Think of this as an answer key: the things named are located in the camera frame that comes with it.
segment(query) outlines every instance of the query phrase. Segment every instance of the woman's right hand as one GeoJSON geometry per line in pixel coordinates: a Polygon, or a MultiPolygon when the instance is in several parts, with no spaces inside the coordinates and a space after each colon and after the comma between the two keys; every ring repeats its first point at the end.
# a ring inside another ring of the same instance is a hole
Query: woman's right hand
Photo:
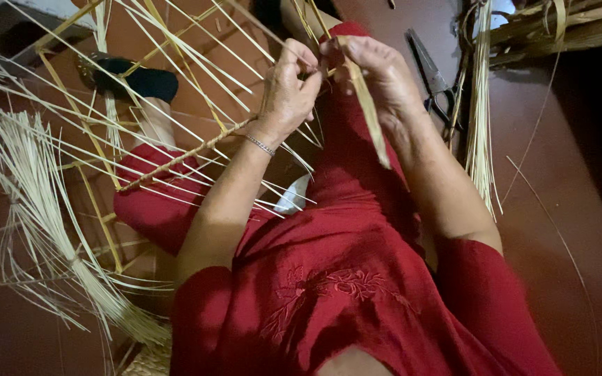
{"type": "Polygon", "coordinates": [[[426,112],[410,69],[394,48],[370,37],[343,36],[342,44],[332,38],[320,45],[330,67],[336,67],[334,81],[350,95],[354,86],[344,66],[345,56],[359,65],[375,101],[378,121],[388,135],[405,131],[416,115],[426,112]]]}

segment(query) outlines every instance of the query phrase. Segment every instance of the bundle of rattan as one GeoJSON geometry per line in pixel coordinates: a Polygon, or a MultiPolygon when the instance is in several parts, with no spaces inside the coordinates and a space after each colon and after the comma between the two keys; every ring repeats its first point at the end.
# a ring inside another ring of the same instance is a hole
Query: bundle of rattan
{"type": "Polygon", "coordinates": [[[602,46],[602,0],[544,0],[506,18],[492,30],[490,65],[602,46]]]}

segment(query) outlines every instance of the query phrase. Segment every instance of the red dress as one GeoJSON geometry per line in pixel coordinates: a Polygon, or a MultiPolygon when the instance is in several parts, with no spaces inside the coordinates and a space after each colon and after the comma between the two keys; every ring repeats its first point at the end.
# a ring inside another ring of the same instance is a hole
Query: red dress
{"type": "MultiPolygon", "coordinates": [[[[366,35],[354,23],[336,34],[366,35]]],[[[329,96],[318,101],[327,148],[307,192],[318,205],[286,219],[253,211],[233,270],[203,269],[178,289],[171,374],[308,374],[349,346],[395,375],[560,374],[496,250],[448,241],[432,275],[415,244],[415,210],[394,153],[389,148],[393,170],[380,167],[356,98],[329,96]]],[[[146,145],[135,152],[169,159],[146,145]]],[[[123,163],[153,169],[131,157],[123,163]]],[[[187,179],[174,184],[205,193],[187,179]]],[[[114,203],[119,218],[172,253],[195,212],[142,190],[114,203]]]]}

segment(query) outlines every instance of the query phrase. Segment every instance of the forearm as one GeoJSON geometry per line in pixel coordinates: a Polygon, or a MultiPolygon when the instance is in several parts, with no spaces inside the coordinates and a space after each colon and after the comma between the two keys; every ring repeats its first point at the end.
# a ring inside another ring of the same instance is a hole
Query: forearm
{"type": "Polygon", "coordinates": [[[389,139],[422,221],[434,237],[478,240],[502,252],[498,230],[482,198],[421,104],[389,139]]]}
{"type": "MultiPolygon", "coordinates": [[[[257,124],[248,126],[256,139],[272,149],[281,142],[257,134],[256,128],[257,124]]],[[[250,141],[239,148],[192,220],[178,253],[179,281],[208,266],[231,268],[233,252],[243,236],[270,159],[267,152],[250,141]]]]}

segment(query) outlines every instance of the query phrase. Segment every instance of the black shoe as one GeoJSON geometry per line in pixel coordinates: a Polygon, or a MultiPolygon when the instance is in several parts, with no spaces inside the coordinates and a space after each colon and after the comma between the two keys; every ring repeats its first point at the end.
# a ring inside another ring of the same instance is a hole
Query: black shoe
{"type": "MultiPolygon", "coordinates": [[[[112,92],[116,99],[131,100],[129,93],[120,82],[97,69],[90,61],[78,55],[76,57],[76,68],[85,86],[92,90],[96,89],[101,95],[108,91],[112,92]]],[[[112,57],[103,52],[92,52],[89,58],[114,75],[125,73],[134,65],[131,60],[112,57]]],[[[166,103],[171,103],[178,91],[178,79],[175,74],[166,70],[140,66],[129,74],[125,81],[132,90],[142,97],[151,96],[162,99],[166,103]]]]}

